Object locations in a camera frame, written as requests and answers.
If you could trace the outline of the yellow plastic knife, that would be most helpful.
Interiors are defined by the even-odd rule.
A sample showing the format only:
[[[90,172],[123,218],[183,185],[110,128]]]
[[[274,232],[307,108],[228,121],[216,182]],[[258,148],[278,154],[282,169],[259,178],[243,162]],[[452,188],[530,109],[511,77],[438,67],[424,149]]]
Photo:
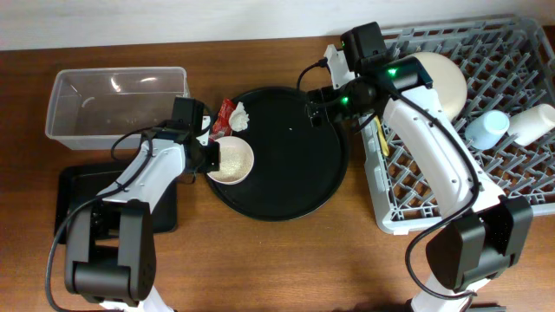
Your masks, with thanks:
[[[382,130],[382,123],[380,121],[380,118],[378,116],[376,116],[374,118],[374,122],[376,124],[376,128],[377,128],[377,135],[378,135],[378,140],[380,143],[380,147],[382,149],[382,155],[384,157],[388,157],[389,156],[389,146],[388,143],[386,141],[384,132]]]

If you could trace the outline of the beige plate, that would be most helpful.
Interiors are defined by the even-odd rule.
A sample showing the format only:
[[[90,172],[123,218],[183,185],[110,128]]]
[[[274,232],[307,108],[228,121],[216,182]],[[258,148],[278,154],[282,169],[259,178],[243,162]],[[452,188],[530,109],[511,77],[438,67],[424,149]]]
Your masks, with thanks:
[[[459,67],[444,55],[432,52],[414,53],[433,80],[443,113],[450,121],[462,111],[467,100],[467,83]]]

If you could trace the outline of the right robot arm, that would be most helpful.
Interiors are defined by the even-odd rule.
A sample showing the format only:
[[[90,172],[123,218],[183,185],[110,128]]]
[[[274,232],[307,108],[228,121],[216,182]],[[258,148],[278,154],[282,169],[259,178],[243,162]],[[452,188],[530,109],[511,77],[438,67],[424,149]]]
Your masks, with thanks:
[[[483,172],[442,111],[433,80],[418,59],[388,64],[368,57],[326,56],[332,86],[310,91],[310,121],[379,116],[408,148],[428,182],[441,221],[408,245],[405,264],[427,235],[431,275],[418,283],[410,311],[465,311],[478,289],[518,263],[533,218],[523,197],[507,198]]]

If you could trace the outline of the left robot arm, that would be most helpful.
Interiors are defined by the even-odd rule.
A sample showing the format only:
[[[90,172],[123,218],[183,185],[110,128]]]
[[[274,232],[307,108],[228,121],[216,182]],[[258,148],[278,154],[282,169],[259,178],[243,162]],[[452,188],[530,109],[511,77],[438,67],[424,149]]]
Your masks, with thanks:
[[[152,212],[183,172],[205,163],[201,126],[173,122],[144,129],[130,165],[109,187],[62,222],[64,283],[71,294],[109,311],[168,311],[154,287]]]

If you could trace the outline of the pink bowl with rice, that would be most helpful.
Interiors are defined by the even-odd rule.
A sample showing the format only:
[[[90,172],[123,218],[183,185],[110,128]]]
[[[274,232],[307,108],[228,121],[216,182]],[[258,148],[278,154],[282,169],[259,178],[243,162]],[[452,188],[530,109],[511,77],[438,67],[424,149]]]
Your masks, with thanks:
[[[224,185],[236,185],[245,180],[254,166],[251,146],[235,136],[225,136],[215,142],[219,144],[219,169],[209,172],[208,177]]]

